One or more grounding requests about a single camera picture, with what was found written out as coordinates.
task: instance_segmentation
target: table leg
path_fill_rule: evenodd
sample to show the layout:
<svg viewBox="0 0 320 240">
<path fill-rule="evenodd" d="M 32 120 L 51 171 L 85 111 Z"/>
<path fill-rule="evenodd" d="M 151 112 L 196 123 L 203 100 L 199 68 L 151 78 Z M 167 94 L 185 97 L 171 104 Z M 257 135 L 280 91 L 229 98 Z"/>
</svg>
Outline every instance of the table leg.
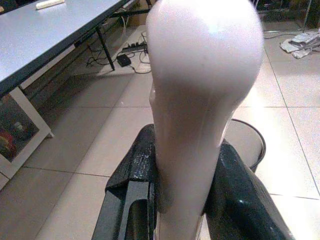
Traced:
<svg viewBox="0 0 320 240">
<path fill-rule="evenodd" d="M 102 37 L 102 33 L 101 33 L 101 31 L 100 31 L 100 28 L 97 26 L 97 27 L 95 28 L 95 30 L 96 30 L 96 33 L 97 33 L 98 36 L 99 36 L 100 42 L 101 42 L 101 44 L 102 44 L 103 50 L 104 50 L 104 52 L 105 52 L 105 55 L 106 55 L 106 57 L 107 57 L 107 59 L 108 59 L 108 61 L 109 61 L 109 63 L 110 63 L 110 66 L 111 66 L 112 70 L 115 70 L 115 65 L 114 65 L 114 63 L 112 62 L 111 56 L 110 56 L 110 54 L 109 54 L 109 52 L 108 52 L 107 46 L 106 46 L 105 41 L 104 41 L 104 39 L 103 39 L 103 37 Z"/>
</svg>

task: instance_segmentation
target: beige tiled floor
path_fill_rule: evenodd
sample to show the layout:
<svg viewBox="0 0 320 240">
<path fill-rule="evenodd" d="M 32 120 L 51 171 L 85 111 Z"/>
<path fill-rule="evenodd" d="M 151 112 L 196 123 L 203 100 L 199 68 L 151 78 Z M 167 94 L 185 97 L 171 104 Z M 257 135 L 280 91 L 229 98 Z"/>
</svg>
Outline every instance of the beige tiled floor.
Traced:
<svg viewBox="0 0 320 240">
<path fill-rule="evenodd" d="M 265 41 L 257 81 L 233 117 L 263 134 L 267 150 L 256 174 L 296 239 L 319 240 L 320 54 L 294 59 L 278 46 L 287 37 Z M 150 68 L 139 62 L 132 59 L 137 70 Z M 55 138 L 0 192 L 1 240 L 91 239 L 108 177 L 139 130 L 153 122 L 151 74 L 84 62 L 74 75 L 46 103 Z M 205 224 L 202 229 L 208 240 Z"/>
</svg>

